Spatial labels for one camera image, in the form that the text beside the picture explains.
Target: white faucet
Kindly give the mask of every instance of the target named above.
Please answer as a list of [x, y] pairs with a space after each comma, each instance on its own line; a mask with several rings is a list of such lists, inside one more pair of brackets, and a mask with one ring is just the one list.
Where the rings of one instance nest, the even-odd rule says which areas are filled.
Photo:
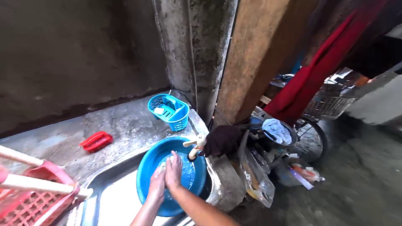
[[195, 146], [191, 149], [188, 155], [189, 160], [194, 161], [195, 158], [197, 158], [197, 152], [202, 151], [206, 143], [207, 139], [205, 138], [204, 135], [201, 134], [197, 136], [197, 140], [183, 142], [184, 147], [188, 147], [192, 144], [195, 144]]

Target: wet floor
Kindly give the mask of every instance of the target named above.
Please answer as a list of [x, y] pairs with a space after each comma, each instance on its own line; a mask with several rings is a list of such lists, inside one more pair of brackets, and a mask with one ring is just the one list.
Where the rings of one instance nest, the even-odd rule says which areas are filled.
[[230, 212], [242, 225], [402, 225], [402, 141], [342, 116], [321, 121], [329, 150], [314, 166], [324, 182], [308, 191], [274, 181], [271, 208], [243, 202]]

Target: blue towel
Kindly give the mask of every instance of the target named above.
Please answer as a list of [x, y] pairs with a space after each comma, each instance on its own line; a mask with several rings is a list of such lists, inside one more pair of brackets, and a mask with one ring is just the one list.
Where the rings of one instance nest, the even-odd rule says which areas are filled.
[[[276, 140], [275, 143], [288, 145], [292, 142], [292, 137], [290, 136], [289, 130], [287, 130], [281, 121], [277, 119], [267, 119], [263, 123], [264, 130], [272, 134]], [[273, 140], [268, 134], [264, 133], [269, 139]]]

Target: red cloth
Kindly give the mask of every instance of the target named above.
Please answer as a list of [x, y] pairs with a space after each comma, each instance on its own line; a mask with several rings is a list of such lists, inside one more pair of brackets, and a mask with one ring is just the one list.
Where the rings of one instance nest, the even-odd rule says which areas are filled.
[[272, 117], [293, 126], [325, 79], [338, 69], [355, 42], [370, 25], [388, 0], [376, 0], [355, 10], [322, 44], [307, 67], [294, 78], [265, 107]]

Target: clothes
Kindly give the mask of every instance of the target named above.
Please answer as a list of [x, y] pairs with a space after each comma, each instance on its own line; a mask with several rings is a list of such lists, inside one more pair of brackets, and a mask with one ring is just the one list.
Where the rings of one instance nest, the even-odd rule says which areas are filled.
[[241, 137], [240, 129], [232, 125], [220, 125], [207, 135], [207, 143], [199, 156], [208, 157], [235, 152], [238, 149], [238, 140]]
[[365, 3], [349, 15], [331, 34], [307, 67], [294, 78], [265, 107], [270, 116], [293, 126], [324, 80], [334, 73], [355, 42], [381, 12], [388, 0]]
[[289, 130], [287, 130], [281, 124], [281, 121], [277, 119], [265, 120], [262, 129], [266, 130], [276, 138], [276, 140], [273, 140], [268, 134], [264, 132], [264, 134], [275, 143], [288, 145], [292, 142], [292, 137], [290, 136]]

